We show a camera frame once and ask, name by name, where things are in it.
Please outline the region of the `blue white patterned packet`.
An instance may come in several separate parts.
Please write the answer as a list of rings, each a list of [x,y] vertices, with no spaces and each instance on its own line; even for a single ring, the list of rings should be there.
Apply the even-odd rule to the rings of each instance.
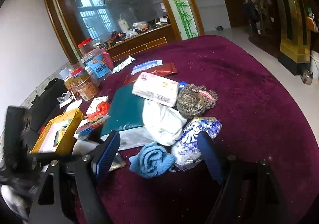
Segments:
[[[197,117],[191,120],[182,130],[181,138],[171,147],[171,154],[176,158],[175,167],[187,171],[202,161],[201,151],[198,148],[197,138],[200,132],[205,131],[214,140],[222,124],[215,117]]]

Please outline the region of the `brown knitted hat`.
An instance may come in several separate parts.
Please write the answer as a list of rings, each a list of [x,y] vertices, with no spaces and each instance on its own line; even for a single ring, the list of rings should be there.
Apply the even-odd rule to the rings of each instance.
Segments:
[[[181,116],[187,119],[202,116],[207,110],[214,108],[218,95],[205,86],[188,84],[179,92],[176,107]]]

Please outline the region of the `white cloth bundle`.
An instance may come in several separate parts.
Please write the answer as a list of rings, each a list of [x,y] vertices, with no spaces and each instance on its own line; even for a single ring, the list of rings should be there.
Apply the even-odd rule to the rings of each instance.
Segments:
[[[151,140],[164,146],[171,146],[179,140],[187,123],[187,119],[177,110],[147,99],[144,101],[142,120]]]

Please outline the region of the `light blue towel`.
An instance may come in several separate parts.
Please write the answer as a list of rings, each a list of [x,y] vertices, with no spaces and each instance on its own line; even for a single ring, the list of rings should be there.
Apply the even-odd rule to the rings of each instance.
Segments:
[[[150,179],[170,170],[176,158],[157,142],[151,142],[144,145],[137,155],[131,156],[129,161],[131,172]]]

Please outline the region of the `white tissue pack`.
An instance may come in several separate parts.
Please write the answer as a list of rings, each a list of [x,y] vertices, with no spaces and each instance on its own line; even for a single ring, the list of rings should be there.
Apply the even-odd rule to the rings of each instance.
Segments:
[[[177,101],[179,83],[171,79],[142,72],[132,87],[132,94],[168,107]]]

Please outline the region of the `teal folder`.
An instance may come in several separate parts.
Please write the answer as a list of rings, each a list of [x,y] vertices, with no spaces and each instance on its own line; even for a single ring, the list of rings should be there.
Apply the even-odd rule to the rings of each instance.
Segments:
[[[142,112],[145,99],[132,93],[133,86],[129,84],[116,91],[101,136],[108,135],[111,131],[126,131],[144,126]]]

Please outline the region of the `maroon plush tablecloth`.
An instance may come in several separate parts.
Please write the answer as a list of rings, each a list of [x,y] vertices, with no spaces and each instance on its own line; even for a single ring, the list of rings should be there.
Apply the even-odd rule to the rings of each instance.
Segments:
[[[206,35],[134,55],[135,64],[160,59],[177,68],[175,81],[203,85],[218,95],[206,112],[222,129],[225,155],[266,159],[283,194],[287,223],[298,223],[318,196],[318,144],[283,85],[253,56],[221,37]],[[205,165],[145,179],[127,167],[99,189],[114,223],[206,223],[219,194]]]

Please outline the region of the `orange label snack jar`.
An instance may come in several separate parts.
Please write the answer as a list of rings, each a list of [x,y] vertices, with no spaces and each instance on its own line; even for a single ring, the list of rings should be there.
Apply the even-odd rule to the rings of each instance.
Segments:
[[[82,66],[71,70],[64,85],[76,97],[80,95],[84,101],[95,98],[99,92],[98,85]]]

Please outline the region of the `red foil packet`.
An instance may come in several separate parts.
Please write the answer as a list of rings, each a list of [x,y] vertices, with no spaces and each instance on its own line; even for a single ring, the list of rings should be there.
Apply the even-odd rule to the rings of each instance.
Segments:
[[[152,68],[139,71],[139,72],[135,73],[133,76],[127,75],[123,85],[126,86],[126,85],[134,83],[138,79],[138,76],[143,72],[150,73],[150,74],[157,75],[157,76],[161,76],[161,77],[165,77],[168,75],[176,74],[177,69],[176,69],[174,63],[164,63],[163,65],[154,66]]]

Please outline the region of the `black leather sofa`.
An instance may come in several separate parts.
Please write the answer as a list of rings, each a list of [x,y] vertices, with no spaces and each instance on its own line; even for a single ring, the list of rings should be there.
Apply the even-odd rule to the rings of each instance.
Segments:
[[[63,80],[55,78],[49,81],[41,95],[36,95],[30,108],[9,106],[5,117],[4,149],[13,152],[19,145],[32,149],[40,136],[40,130],[57,116],[57,98],[66,91]]]

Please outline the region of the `blue white flat packet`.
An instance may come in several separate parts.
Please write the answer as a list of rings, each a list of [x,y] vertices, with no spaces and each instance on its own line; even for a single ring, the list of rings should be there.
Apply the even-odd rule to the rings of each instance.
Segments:
[[[134,66],[132,69],[131,75],[133,76],[138,72],[145,71],[147,69],[153,68],[155,66],[160,66],[160,65],[163,65],[162,60],[150,60],[150,61],[144,62],[142,64]]]

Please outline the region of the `white envelope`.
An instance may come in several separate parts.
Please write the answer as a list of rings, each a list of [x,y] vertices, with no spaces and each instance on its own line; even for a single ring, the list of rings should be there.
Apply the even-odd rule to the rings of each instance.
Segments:
[[[134,60],[136,60],[135,58],[133,58],[132,56],[129,56],[128,58],[126,58],[125,60],[123,60],[123,62],[121,62],[120,64],[118,64],[116,67],[113,68],[112,73],[115,74],[117,72],[120,72],[122,69],[124,69],[126,66],[128,66],[129,64],[131,64]]]

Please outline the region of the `red lid clear jar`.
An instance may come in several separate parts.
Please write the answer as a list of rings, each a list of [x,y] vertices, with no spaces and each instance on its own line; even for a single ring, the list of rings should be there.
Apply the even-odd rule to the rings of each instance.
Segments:
[[[94,49],[93,39],[88,38],[78,44],[78,49],[82,56],[85,56],[87,53],[89,53],[91,50]]]

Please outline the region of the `metal kettle on floor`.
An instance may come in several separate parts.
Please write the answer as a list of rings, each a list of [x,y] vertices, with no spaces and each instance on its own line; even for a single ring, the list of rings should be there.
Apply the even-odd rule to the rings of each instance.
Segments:
[[[313,72],[311,70],[303,70],[301,80],[303,84],[311,85],[313,81]]]

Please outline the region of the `white bucket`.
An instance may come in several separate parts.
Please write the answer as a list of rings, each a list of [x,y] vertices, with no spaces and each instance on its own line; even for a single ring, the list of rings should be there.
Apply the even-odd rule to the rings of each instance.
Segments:
[[[314,79],[318,79],[319,76],[319,53],[311,50],[310,57],[310,71],[313,73]]]

